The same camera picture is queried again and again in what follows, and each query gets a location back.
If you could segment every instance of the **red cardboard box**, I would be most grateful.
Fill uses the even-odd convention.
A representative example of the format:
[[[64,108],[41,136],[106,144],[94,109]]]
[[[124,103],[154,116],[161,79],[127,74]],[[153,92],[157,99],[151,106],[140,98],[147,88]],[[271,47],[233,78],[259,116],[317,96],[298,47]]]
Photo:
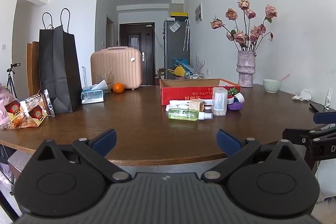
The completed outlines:
[[[212,99],[214,86],[222,86],[231,92],[240,92],[240,86],[224,79],[162,80],[160,79],[161,105],[170,100]]]

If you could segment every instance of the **black paper bag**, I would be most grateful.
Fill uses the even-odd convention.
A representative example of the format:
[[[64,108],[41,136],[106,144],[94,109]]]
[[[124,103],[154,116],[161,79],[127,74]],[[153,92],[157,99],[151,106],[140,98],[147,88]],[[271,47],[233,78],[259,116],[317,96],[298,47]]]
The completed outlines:
[[[62,12],[60,26],[40,30],[39,43],[41,88],[48,89],[55,114],[73,112],[82,90],[75,36],[63,31]]]

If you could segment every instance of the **smartphone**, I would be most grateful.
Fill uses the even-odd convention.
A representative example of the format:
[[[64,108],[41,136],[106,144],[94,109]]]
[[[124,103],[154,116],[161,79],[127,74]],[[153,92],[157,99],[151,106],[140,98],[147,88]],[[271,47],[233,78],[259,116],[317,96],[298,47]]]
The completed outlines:
[[[318,103],[310,103],[309,104],[311,108],[314,110],[314,112],[329,112],[324,105],[318,104]]]

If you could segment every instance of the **vase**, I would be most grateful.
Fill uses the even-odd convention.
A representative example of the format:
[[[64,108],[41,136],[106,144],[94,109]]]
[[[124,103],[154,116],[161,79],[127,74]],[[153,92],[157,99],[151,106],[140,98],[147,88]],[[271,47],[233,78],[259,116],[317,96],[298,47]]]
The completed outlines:
[[[255,70],[255,53],[252,51],[238,51],[237,72],[239,73],[238,85],[243,88],[253,86]]]

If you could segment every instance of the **purple lid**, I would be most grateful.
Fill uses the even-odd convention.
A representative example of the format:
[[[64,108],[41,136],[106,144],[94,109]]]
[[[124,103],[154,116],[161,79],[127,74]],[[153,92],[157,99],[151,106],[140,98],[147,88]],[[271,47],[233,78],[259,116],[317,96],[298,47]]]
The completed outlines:
[[[238,110],[241,109],[243,107],[243,103],[241,102],[234,102],[231,105],[227,105],[229,110]]]

